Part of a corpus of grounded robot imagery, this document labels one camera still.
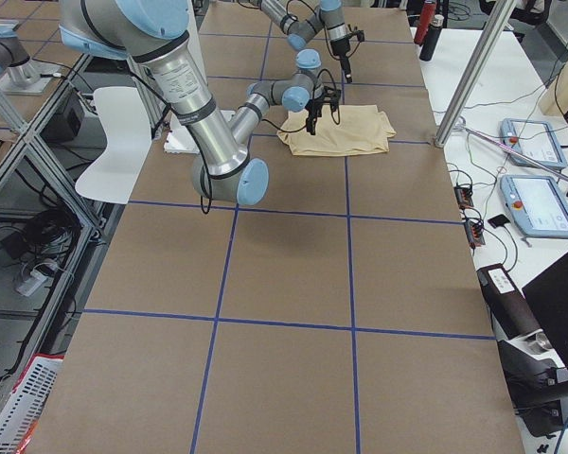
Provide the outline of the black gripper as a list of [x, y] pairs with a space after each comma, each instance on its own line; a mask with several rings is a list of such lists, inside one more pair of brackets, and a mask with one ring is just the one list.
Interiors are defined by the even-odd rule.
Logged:
[[318, 118], [322, 116], [322, 109], [323, 109], [323, 105], [325, 103], [325, 95], [322, 94], [320, 96], [317, 96], [313, 99], [311, 99], [308, 102], [308, 113], [309, 116], [306, 119], [305, 122], [305, 129], [306, 132], [309, 133], [310, 135], [315, 135], [316, 134], [316, 124], [318, 121]]
[[330, 41], [330, 49], [335, 59], [340, 63], [342, 79], [346, 83], [353, 82], [352, 70], [349, 62], [350, 42], [348, 37]]

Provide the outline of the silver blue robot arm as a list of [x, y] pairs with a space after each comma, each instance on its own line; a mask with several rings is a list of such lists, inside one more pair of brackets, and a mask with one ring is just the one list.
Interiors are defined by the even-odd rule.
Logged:
[[363, 42], [364, 32], [346, 22], [341, 1], [320, 1], [311, 16], [304, 20], [289, 12], [279, 1], [250, 1], [250, 4], [278, 25], [296, 51], [303, 50], [320, 32], [325, 32], [329, 53], [340, 63], [346, 82], [352, 82], [350, 41], [356, 37], [359, 43]]
[[244, 142], [271, 107], [291, 112], [313, 108], [326, 87], [319, 79], [319, 54], [296, 57], [289, 78], [253, 85], [231, 120], [225, 119], [189, 49], [185, 1], [62, 1], [62, 41], [111, 60], [133, 59], [147, 68], [179, 123], [199, 150], [193, 186], [204, 198], [255, 205], [268, 188], [266, 163], [251, 157]]

